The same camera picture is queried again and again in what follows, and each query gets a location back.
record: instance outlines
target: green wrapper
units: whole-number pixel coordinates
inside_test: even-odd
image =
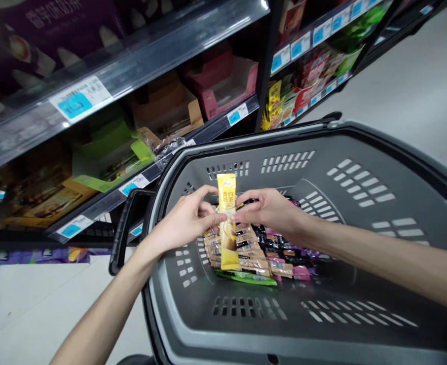
[[[225,271],[214,270],[214,271],[215,271],[215,274],[217,274],[218,276],[221,276],[221,277],[224,277],[227,279],[231,279],[231,280],[245,282],[248,284],[267,285],[267,286],[276,286],[277,285],[276,280],[265,277],[265,276],[255,275],[255,274],[241,272],[241,271],[234,271],[234,270],[225,270]]]

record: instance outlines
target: finger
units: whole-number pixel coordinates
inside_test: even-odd
[[[204,218],[211,214],[216,214],[216,211],[213,209],[212,205],[205,201],[200,202],[200,205],[198,206],[198,216]],[[218,226],[212,226],[211,228],[214,232],[219,232]]]
[[[231,216],[231,219],[235,223],[255,223],[262,221],[262,215],[260,213],[261,211],[248,211],[241,213],[240,211],[238,213],[235,213]]]
[[[226,219],[227,215],[222,213],[207,215],[206,217],[200,219],[200,224],[202,225],[202,231],[205,231],[212,226],[218,226],[220,222],[223,222]]]
[[[235,206],[241,205],[243,202],[249,200],[249,199],[258,199],[259,195],[263,192],[263,189],[258,190],[247,190],[244,194],[239,196],[237,200],[235,201]]]
[[[218,189],[216,187],[210,186],[210,185],[204,185],[198,190],[196,190],[194,193],[190,194],[190,197],[194,197],[197,200],[202,200],[205,198],[208,194],[215,194],[218,195]]]
[[[243,206],[242,208],[237,210],[236,213],[245,213],[248,211],[258,211],[259,209],[261,209],[261,207],[262,207],[262,203],[260,201],[253,202],[253,203],[247,204],[246,206]]]

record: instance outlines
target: white floor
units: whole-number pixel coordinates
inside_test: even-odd
[[[447,9],[353,78],[306,120],[333,111],[401,138],[447,166]],[[108,285],[108,257],[90,265],[0,267],[0,364],[47,364]],[[150,354],[136,301],[108,364]]]

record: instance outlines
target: shopping basket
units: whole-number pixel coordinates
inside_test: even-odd
[[[236,174],[240,193],[276,188],[328,221],[447,249],[447,169],[353,121],[179,151],[155,191],[131,194],[150,195],[144,231],[225,172]],[[123,235],[113,272],[123,264]],[[244,284],[213,273],[199,238],[162,257],[143,301],[161,363],[447,363],[447,308],[345,263],[313,282]]]

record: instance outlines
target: hand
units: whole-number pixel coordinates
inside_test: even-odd
[[[249,199],[259,201],[237,210],[231,217],[236,223],[263,224],[286,236],[295,233],[307,217],[311,218],[276,189],[248,190],[237,198],[235,206]]]
[[[217,214],[211,204],[202,199],[207,194],[218,194],[218,189],[204,185],[194,193],[182,196],[171,211],[160,221],[147,238],[154,241],[159,253],[194,241],[210,227],[218,232],[218,225],[227,219]]]

